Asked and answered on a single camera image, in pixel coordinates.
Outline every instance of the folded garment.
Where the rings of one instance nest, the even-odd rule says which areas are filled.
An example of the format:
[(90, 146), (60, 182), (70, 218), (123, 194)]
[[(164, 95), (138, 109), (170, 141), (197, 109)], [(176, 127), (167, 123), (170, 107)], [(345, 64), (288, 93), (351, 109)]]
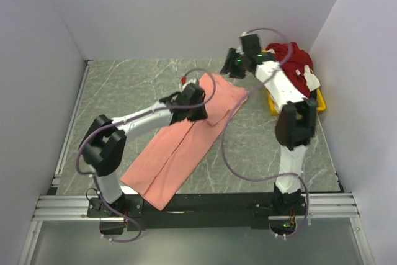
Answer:
[[(289, 78), (291, 83), (306, 97), (310, 97), (310, 90), (307, 86), (305, 79), (305, 65), (313, 69), (313, 62), (307, 52), (299, 49), (297, 43), (291, 42), (292, 44), (292, 55), (288, 61), (282, 65), (285, 75)], [(266, 50), (274, 53), (278, 61), (288, 53), (288, 44), (286, 43), (271, 43), (266, 47)]]
[(319, 79), (311, 72), (308, 65), (305, 65), (305, 79), (310, 92), (320, 87)]
[[(162, 128), (128, 168), (121, 180), (150, 204), (162, 210), (199, 164), (222, 132), (233, 106), (245, 95), (221, 76), (213, 74), (216, 92), (205, 105), (208, 119), (187, 120)], [(211, 94), (213, 83), (208, 74), (200, 86)]]

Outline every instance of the gray floor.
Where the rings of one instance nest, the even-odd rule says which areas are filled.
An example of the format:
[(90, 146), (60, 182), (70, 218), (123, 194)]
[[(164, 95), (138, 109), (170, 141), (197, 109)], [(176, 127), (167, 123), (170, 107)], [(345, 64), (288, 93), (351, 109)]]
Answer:
[[(94, 61), (89, 67), (57, 194), (82, 195), (92, 186), (91, 178), (76, 173), (74, 159), (85, 132), (96, 116), (123, 116), (144, 109), (160, 97), (177, 91), (179, 78), (187, 70), (200, 67), (219, 73), (222, 66), (223, 60)], [(243, 80), (228, 80), (246, 89), (257, 84), (251, 74)], [(264, 177), (278, 172), (280, 149), (274, 136), (276, 120), (275, 116), (270, 115), (264, 91), (251, 96), (235, 115), (226, 137), (226, 154), (239, 173)], [(127, 142), (118, 169), (119, 176), (127, 170), (155, 133), (149, 132)], [(219, 154), (219, 144), (218, 139), (181, 186), (180, 193), (272, 191), (273, 182), (252, 183), (232, 175)], [(310, 191), (339, 191), (335, 169), (319, 122), (316, 135), (306, 153), (303, 170), (303, 179)]]
[[(124, 238), (134, 236), (126, 233)], [(348, 218), (313, 219), (286, 242), (249, 228), (144, 231), (133, 243), (100, 238), (97, 222), (44, 222), (32, 265), (361, 265)]]

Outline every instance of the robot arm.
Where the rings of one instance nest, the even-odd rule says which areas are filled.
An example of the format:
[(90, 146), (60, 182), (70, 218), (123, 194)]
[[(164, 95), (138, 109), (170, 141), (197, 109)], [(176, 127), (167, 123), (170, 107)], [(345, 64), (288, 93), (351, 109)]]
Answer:
[[(98, 116), (87, 131), (85, 140), (92, 132), (104, 125), (122, 122), (124, 124), (98, 133), (83, 149), (85, 162), (95, 169), (99, 188), (107, 203), (115, 210), (124, 213), (127, 209), (125, 196), (118, 183), (116, 169), (121, 163), (123, 149), (127, 137), (136, 138), (150, 130), (166, 127), (184, 119), (196, 121), (208, 117), (204, 106), (195, 109), (173, 109), (174, 106), (194, 105), (203, 102), (204, 90), (198, 80), (190, 80), (182, 87), (181, 92), (175, 92), (160, 99), (151, 107), (124, 117), (107, 118)], [(145, 112), (155, 111), (135, 121), (127, 119)]]
[[(240, 40), (241, 49), (229, 49), (221, 74), (244, 78), (246, 71), (250, 71), (260, 82), (265, 82), (280, 114), (275, 128), (281, 146), (279, 173), (300, 175), (307, 146), (315, 132), (317, 102), (296, 89), (280, 70), (275, 56), (262, 51), (256, 34), (243, 34)], [(280, 204), (293, 201), (300, 195), (300, 182), (293, 176), (278, 177), (274, 192), (279, 195)]]

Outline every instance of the pink pants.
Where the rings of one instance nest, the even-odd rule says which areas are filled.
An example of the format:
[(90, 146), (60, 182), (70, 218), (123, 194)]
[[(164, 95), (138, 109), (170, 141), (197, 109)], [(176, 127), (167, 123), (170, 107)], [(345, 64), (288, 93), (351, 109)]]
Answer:
[[(244, 88), (232, 85), (221, 76), (213, 76), (216, 93), (205, 105), (208, 119), (185, 120), (162, 128), (121, 178), (159, 210), (167, 205), (211, 148), (231, 108), (246, 93)], [(212, 93), (213, 83), (208, 74), (202, 76), (200, 86), (206, 94)]]

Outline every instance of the marble tabletop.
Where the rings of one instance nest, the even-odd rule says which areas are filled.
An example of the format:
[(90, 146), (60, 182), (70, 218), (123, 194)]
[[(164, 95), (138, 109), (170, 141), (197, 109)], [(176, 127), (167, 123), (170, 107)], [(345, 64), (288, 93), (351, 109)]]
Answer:
[[(94, 118), (100, 114), (117, 117), (151, 106), (179, 88), (179, 78), (191, 68), (219, 73), (223, 60), (105, 60), (92, 61), (78, 105), (71, 141), (66, 151), (57, 195), (82, 195), (92, 187), (92, 178), (77, 174), (74, 161), (78, 146)], [(248, 74), (243, 80), (229, 79), (236, 86), (251, 89), (257, 80)], [(251, 177), (270, 176), (279, 171), (280, 147), (274, 136), (277, 117), (271, 116), (264, 91), (253, 94), (233, 117), (226, 134), (226, 155), (239, 173)], [(120, 177), (157, 131), (127, 140)], [(232, 175), (220, 151), (220, 138), (179, 193), (270, 192), (273, 181), (249, 182)], [(321, 125), (306, 152), (303, 179), (311, 192), (339, 191), (335, 169)]]

